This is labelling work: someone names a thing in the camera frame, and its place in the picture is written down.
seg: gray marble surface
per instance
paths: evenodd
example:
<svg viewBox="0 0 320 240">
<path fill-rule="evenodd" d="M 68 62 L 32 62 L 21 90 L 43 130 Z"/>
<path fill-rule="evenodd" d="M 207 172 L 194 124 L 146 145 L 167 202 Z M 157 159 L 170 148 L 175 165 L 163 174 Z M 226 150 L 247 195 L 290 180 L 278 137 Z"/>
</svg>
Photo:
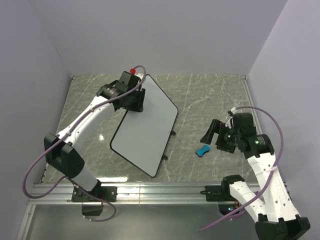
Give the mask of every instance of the gray marble surface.
<svg viewBox="0 0 320 240">
<path fill-rule="evenodd" d="M 119 79 L 120 75 L 75 75 L 67 95 L 58 131 L 67 127 L 88 106 L 97 90 Z M 152 77 L 179 110 L 165 151 L 168 160 L 160 164 L 152 178 L 114 153 L 109 146 L 125 111 L 118 110 L 101 123 L 80 152 L 89 171 L 104 182 L 207 182 L 221 181 L 224 176 L 240 174 L 247 182 L 256 177 L 244 158 L 216 149 L 203 157 L 195 151 L 202 147 L 201 137 L 212 119 L 226 121 L 232 107 L 249 105 L 241 75 L 219 74 L 153 74 Z M 43 182 L 55 182 L 61 173 L 47 166 Z"/>
</svg>

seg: blue object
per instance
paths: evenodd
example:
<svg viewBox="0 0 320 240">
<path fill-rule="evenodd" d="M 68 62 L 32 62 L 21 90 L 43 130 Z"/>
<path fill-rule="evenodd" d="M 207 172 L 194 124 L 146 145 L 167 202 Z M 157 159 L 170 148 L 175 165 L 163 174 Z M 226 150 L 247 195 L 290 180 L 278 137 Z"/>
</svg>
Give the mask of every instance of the blue object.
<svg viewBox="0 0 320 240">
<path fill-rule="evenodd" d="M 202 148 L 195 151 L 195 153 L 198 155 L 198 157 L 202 157 L 205 153 L 210 151 L 210 147 L 208 145 L 203 145 Z"/>
</svg>

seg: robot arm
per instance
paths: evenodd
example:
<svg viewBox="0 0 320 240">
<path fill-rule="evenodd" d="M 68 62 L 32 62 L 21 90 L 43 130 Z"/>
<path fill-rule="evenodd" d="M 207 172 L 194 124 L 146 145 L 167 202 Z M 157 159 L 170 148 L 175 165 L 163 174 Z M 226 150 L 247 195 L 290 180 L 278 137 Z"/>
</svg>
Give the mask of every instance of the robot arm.
<svg viewBox="0 0 320 240">
<path fill-rule="evenodd" d="M 68 135 L 45 156 L 46 162 L 96 198 L 101 198 L 101 182 L 87 170 L 85 161 L 78 152 L 101 122 L 119 108 L 134 112 L 143 111 L 145 89 L 135 90 L 112 103 L 103 104 L 106 100 L 132 90 L 139 81 L 141 81 L 139 76 L 124 71 L 119 80 L 102 86 L 89 106 L 69 126 L 57 135 L 49 133 L 44 138 L 44 148 L 47 150 L 63 136 Z M 70 133 L 70 129 L 80 119 L 82 119 L 80 124 Z"/>
<path fill-rule="evenodd" d="M 257 135 L 253 116 L 250 113 L 229 112 L 227 123 L 214 119 L 201 143 L 211 144 L 214 133 L 218 134 L 216 148 L 234 153 L 238 148 L 252 167 L 261 189 L 268 184 L 263 199 L 259 198 L 245 207 L 255 222 L 260 240 L 291 240 L 300 238 L 308 229 L 308 218 L 301 217 L 286 191 L 277 167 L 274 148 L 269 137 Z M 273 175 L 270 182 L 270 171 Z M 222 195 L 233 197 L 242 205 L 248 203 L 253 193 L 240 175 L 224 177 L 221 182 Z"/>
</svg>

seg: white wall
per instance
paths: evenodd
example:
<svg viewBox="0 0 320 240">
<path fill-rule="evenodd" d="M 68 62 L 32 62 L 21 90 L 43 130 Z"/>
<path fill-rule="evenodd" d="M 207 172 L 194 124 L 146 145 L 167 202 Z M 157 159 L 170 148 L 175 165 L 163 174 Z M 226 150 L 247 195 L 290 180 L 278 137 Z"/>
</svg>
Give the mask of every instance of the white wall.
<svg viewBox="0 0 320 240">
<path fill-rule="evenodd" d="M 248 74 L 287 0 L 30 0 L 73 74 Z"/>
<path fill-rule="evenodd" d="M 310 220 L 306 239 L 318 239 L 320 1 L 287 2 L 248 77 L 255 105 L 270 111 L 283 130 L 280 170 L 295 206 Z M 274 125 L 259 119 L 278 147 Z"/>
<path fill-rule="evenodd" d="M 57 128 L 70 77 L 27 0 L 1 2 L 0 33 L 0 239 L 12 240 L 27 204 L 23 175 Z M 44 163 L 30 175 L 29 190 Z"/>
</svg>

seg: black bracket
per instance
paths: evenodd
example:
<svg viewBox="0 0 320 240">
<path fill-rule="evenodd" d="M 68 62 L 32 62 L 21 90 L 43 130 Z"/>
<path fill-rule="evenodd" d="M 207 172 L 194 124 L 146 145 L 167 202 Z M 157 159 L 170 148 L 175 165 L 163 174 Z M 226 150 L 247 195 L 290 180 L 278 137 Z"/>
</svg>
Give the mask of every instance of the black bracket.
<svg viewBox="0 0 320 240">
<path fill-rule="evenodd" d="M 236 199 L 231 196 L 225 196 L 221 186 L 208 185 L 200 194 L 205 195 L 207 202 L 235 202 Z"/>
<path fill-rule="evenodd" d="M 117 187 L 116 186 L 102 186 L 101 195 L 103 200 L 114 203 L 117 199 Z M 71 201 L 74 203 L 89 203 L 96 202 L 85 195 L 81 189 L 74 187 Z M 82 215 L 84 216 L 100 216 L 104 209 L 103 204 L 100 205 L 82 205 Z"/>
<path fill-rule="evenodd" d="M 230 195 L 230 184 L 245 180 L 240 175 L 225 176 L 220 186 L 208 185 L 200 194 L 205 195 L 207 202 L 235 202 L 236 199 Z"/>
</svg>

